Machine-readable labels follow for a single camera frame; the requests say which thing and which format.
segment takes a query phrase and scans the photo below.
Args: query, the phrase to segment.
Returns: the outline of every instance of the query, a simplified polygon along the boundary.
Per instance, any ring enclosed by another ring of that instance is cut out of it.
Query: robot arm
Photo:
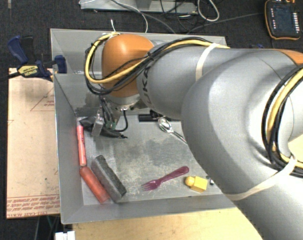
[[[265,240],[303,239],[302,162],[290,162],[296,165],[291,175],[267,189],[234,198],[273,178],[291,160],[288,141],[303,133],[303,54],[229,49],[192,37],[159,44],[136,35],[111,36],[102,52],[108,81],[91,81],[87,73],[87,84],[103,84],[97,94],[107,94],[115,111],[143,101],[181,120],[199,164]],[[86,62],[90,67],[89,57]],[[284,94],[286,76],[294,87]],[[271,99],[281,95],[280,101]],[[274,148],[287,155],[282,162],[270,159]]]

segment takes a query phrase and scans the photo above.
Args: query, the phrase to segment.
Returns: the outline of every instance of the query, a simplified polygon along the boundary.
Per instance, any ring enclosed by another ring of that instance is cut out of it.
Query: white tape band
[[[257,186],[254,186],[253,188],[251,188],[250,190],[248,190],[244,193],[225,194],[225,196],[227,198],[229,198],[231,201],[239,201],[239,200],[245,199],[255,193],[258,193],[262,190],[269,189],[269,188],[273,187],[274,185],[276,185],[277,183],[279,183],[285,177],[289,176],[289,174],[291,174],[291,172],[294,170],[296,162],[297,162],[297,158],[294,155],[292,155],[290,157],[288,164],[281,171],[277,172],[276,174],[274,174],[270,178],[266,179],[262,183],[258,184]]]
[[[203,65],[205,63],[205,60],[208,56],[208,54],[210,54],[210,52],[215,48],[219,46],[218,43],[212,43],[210,46],[208,46],[204,51],[203,53],[201,54],[198,62],[197,62],[197,66],[196,66],[196,81],[198,79],[200,79],[203,75]]]

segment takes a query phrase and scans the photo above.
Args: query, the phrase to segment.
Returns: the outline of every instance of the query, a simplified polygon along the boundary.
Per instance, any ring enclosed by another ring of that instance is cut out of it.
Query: gray eraser
[[[99,155],[91,162],[91,170],[103,185],[110,198],[117,202],[127,192],[114,171],[108,166],[106,159]]]

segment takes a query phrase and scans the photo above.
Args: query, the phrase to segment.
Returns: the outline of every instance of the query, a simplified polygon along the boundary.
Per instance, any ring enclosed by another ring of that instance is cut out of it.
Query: black cable
[[[163,15],[166,15],[166,14],[172,12],[173,10],[176,10],[178,7],[182,6],[182,5],[186,2],[186,0],[180,2],[178,5],[176,4],[177,0],[175,0],[175,6],[174,6],[173,8],[171,8],[171,9],[169,9],[168,11],[165,11],[165,10],[164,10],[164,7],[163,7],[163,0],[159,0],[159,2],[160,2],[162,14],[163,14]]]
[[[269,158],[271,164],[274,165],[279,170],[282,170],[287,165],[287,163],[281,159],[281,151],[279,150],[279,144],[278,144],[280,124],[281,124],[282,116],[283,116],[283,113],[285,110],[285,104],[286,104],[287,100],[289,99],[290,95],[292,94],[292,92],[296,89],[296,87],[300,83],[302,83],[302,81],[303,81],[303,77],[290,89],[290,91],[287,93],[284,100],[281,102],[281,105],[276,114],[275,122],[274,122],[272,130],[271,130],[269,142],[266,146],[268,158]],[[274,144],[276,147],[277,156],[273,152]],[[293,170],[291,175],[303,178],[303,169],[301,169],[299,167],[295,167],[295,169]]]
[[[121,129],[121,130],[114,130],[117,133],[122,133],[122,132],[126,131],[127,128],[128,128],[128,119],[127,119],[127,116],[126,116],[126,110],[123,110],[122,113],[123,113],[123,118],[125,119],[125,128]]]
[[[266,106],[265,106],[265,109],[263,111],[263,114],[262,114],[262,120],[261,120],[261,137],[262,137],[262,142],[266,148],[266,150],[268,149],[267,148],[267,145],[268,145],[268,140],[267,140],[267,137],[266,137],[266,122],[267,122],[267,115],[268,115],[268,112],[270,110],[270,107],[273,103],[273,100],[275,98],[275,96],[278,94],[279,90],[283,87],[283,85],[289,80],[292,78],[293,75],[295,75],[301,68],[303,68],[303,65],[301,66],[298,66],[298,67],[295,67],[293,70],[291,70],[278,84],[277,86],[274,88],[274,90],[272,91],[270,97],[268,98],[267,100],[267,103],[266,103]]]
[[[256,16],[256,15],[261,15],[261,14],[263,14],[263,13],[261,13],[261,12],[251,13],[251,14],[246,14],[246,15],[242,15],[242,16],[237,16],[237,17],[233,17],[233,18],[228,18],[228,19],[223,19],[223,20],[218,20],[218,21],[215,21],[215,22],[203,24],[201,26],[194,27],[189,32],[187,32],[186,35],[190,34],[191,32],[194,32],[195,30],[198,30],[198,29],[201,29],[201,28],[204,28],[204,27],[207,27],[207,26],[211,26],[211,25],[214,25],[214,24],[229,22],[229,21],[238,20],[238,19],[241,19],[241,18]]]
[[[140,64],[138,65],[132,72],[130,72],[127,76],[124,76],[123,78],[120,79],[120,81],[118,81],[113,87],[108,88],[108,89],[98,89],[96,87],[94,87],[89,80],[85,77],[86,80],[86,84],[88,89],[96,95],[107,95],[110,94],[112,91],[114,91],[115,89],[121,87],[122,85],[124,85],[127,81],[131,80],[132,77],[134,77],[134,75],[136,74],[136,72],[138,71],[143,71],[146,67],[146,65],[148,65],[150,62],[155,60],[155,57],[157,57],[158,55],[164,53],[167,54],[168,52],[171,52],[173,50],[182,48],[184,46],[190,45],[190,44],[182,44],[182,45],[178,45],[175,47],[172,47],[170,49],[167,49],[169,46],[171,46],[172,44],[175,44],[177,42],[181,42],[181,41],[188,41],[188,40],[198,40],[198,41],[203,41],[203,42],[208,42],[207,40],[205,40],[204,38],[201,37],[184,37],[184,38],[180,38],[180,39],[176,39],[173,40],[171,42],[165,43],[164,45],[160,46],[159,48],[157,48],[155,51],[151,52],[148,54],[148,56],[146,57],[146,59]]]

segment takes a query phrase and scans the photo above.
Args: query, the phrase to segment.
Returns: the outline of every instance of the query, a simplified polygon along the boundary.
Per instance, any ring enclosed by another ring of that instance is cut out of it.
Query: black carpet
[[[7,41],[13,36],[32,35],[36,56],[46,62],[51,60],[50,28],[111,31],[110,19],[113,19],[118,32],[143,32],[145,29],[144,20],[137,13],[83,11],[80,9],[78,1],[11,0],[11,9],[9,9],[8,0],[0,0],[0,78],[7,75],[9,67],[18,65],[18,61],[7,49]],[[227,44],[232,48],[249,48],[250,45],[260,44],[265,48],[274,47],[303,52],[303,34],[297,41],[271,42],[263,16],[266,0],[215,1],[220,11],[219,21],[248,14],[256,15],[200,27],[192,34],[225,36]],[[296,8],[300,14],[299,23],[303,30],[303,0],[296,0]],[[157,13],[152,15],[165,21],[176,33],[187,32],[175,17],[171,16],[170,19],[167,19]],[[148,23],[150,33],[170,33],[165,26],[153,19],[148,19]],[[192,27],[186,21],[182,21],[181,24],[185,28]],[[7,109],[8,83],[3,81],[0,82],[0,240],[29,240],[34,239],[38,218],[6,220],[5,217]],[[40,225],[42,224],[46,224],[43,219],[41,219]]]

